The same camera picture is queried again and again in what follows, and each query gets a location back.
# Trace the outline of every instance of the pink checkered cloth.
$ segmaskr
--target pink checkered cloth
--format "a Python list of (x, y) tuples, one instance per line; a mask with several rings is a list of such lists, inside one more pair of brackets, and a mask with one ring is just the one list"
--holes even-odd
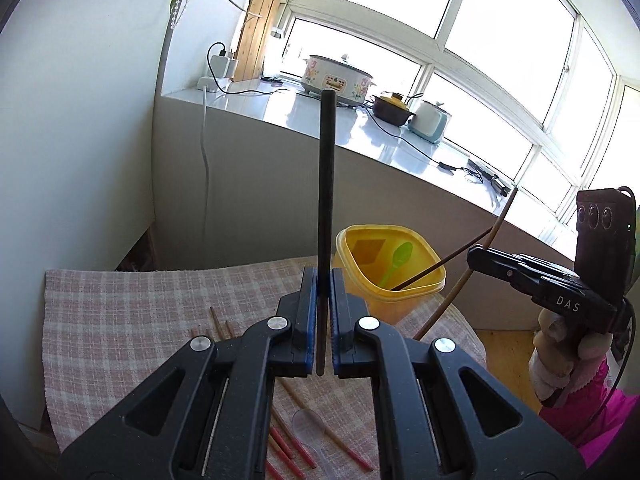
[[(315, 264), (315, 257), (309, 257), (213, 270), (47, 271), (42, 361), (47, 408), (60, 449), (184, 345), (192, 328), (201, 334), (211, 328), (220, 337), (210, 305), (222, 324), (229, 320), (241, 334), (273, 315), (280, 297), (300, 289), (303, 268)], [(400, 332), (412, 336), (441, 300), (439, 294), (425, 299), (398, 324)], [(424, 341), (443, 336), (486, 365), (482, 343), (453, 305)], [(340, 380), (327, 373), (289, 381), (348, 446), (377, 466), (369, 380)], [(288, 420), (297, 410), (279, 384), (273, 403)], [(365, 474), (328, 439), (323, 449), (341, 478), (378, 476), (377, 470)], [(293, 478), (271, 450), (269, 454), (280, 473)], [(296, 463), (309, 469), (300, 457)], [(307, 473), (311, 480), (324, 478), (319, 468)]]

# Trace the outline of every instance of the pink fabric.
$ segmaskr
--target pink fabric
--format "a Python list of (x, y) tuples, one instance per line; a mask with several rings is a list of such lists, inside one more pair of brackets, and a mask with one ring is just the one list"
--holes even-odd
[(570, 394), (562, 408), (542, 408), (540, 417), (580, 450), (587, 465), (591, 466), (614, 439), (625, 419), (636, 405), (638, 396), (629, 397), (616, 391), (602, 413), (588, 428), (584, 428), (590, 416), (606, 398), (604, 387), (609, 366), (606, 360), (598, 373), (581, 390)]

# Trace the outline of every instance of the white cable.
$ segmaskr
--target white cable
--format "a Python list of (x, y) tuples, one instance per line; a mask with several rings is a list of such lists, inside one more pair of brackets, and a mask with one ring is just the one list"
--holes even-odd
[(202, 218), (202, 250), (204, 256), (207, 254), (207, 209), (209, 207), (209, 161), (207, 160), (207, 150), (204, 145), (204, 131), (207, 125), (207, 86), (202, 89), (202, 129), (200, 130), (200, 153), (204, 163), (204, 215)]

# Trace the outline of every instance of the white window frame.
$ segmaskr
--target white window frame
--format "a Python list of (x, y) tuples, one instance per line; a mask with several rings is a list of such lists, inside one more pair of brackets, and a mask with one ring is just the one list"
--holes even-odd
[[(433, 73), (437, 73), (468, 92), (532, 143), (532, 150), (512, 181), (514, 184), (520, 183), (526, 171), (541, 155), (546, 156), (568, 180), (571, 185), (569, 192), (559, 208), (552, 211), (559, 221), (566, 224), (573, 214), (575, 194), (580, 189), (588, 188), (604, 157), (620, 111), (624, 87), (637, 88), (637, 82), (620, 78), (586, 20), (569, 0), (559, 0), (574, 17), (574, 28), (568, 47), (565, 70), (545, 120), (541, 122), (500, 85), (445, 48), (462, 1), (449, 0), (434, 38), (392, 17), (347, 0), (282, 0), (279, 27), (288, 37), (295, 20), (300, 18), (351, 34), (420, 64), (421, 69), (411, 88), (411, 94), (423, 92)], [(566, 159), (549, 132), (567, 94), (580, 49), (580, 40), (585, 30), (588, 30), (600, 49), (613, 77), (603, 119), (600, 121), (583, 164), (580, 168), (575, 168)], [(546, 207), (526, 189), (521, 190)]]

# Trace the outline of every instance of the window sill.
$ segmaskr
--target window sill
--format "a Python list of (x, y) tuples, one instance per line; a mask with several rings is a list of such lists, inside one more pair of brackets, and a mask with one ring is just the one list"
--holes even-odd
[[(229, 90), (259, 89), (268, 92), (275, 88), (260, 80), (250, 80), (233, 83)], [(272, 95), (209, 93), (207, 106), (276, 124), (317, 139), (319, 137), (320, 103), (308, 96), (296, 94), (296, 92), (302, 91), (302, 88), (295, 84), (287, 82), (281, 88), (288, 90)], [(181, 90), (166, 97), (202, 104), (202, 92), (196, 89)], [(398, 128), (380, 120), (379, 122), (385, 130), (406, 138), (435, 160), (456, 167), (467, 166), (468, 157), (457, 147), (446, 142), (435, 146), (412, 134), (405, 127)], [(336, 145), (429, 182), (496, 216), (500, 214), (506, 203), (506, 199), (499, 196), (486, 179), (483, 184), (479, 184), (473, 177), (461, 171), (451, 173), (439, 168), (403, 140), (380, 130), (364, 110), (338, 108), (336, 111)], [(576, 234), (562, 225), (547, 208), (522, 190), (514, 200), (506, 220), (553, 247), (567, 258), (574, 259)]]

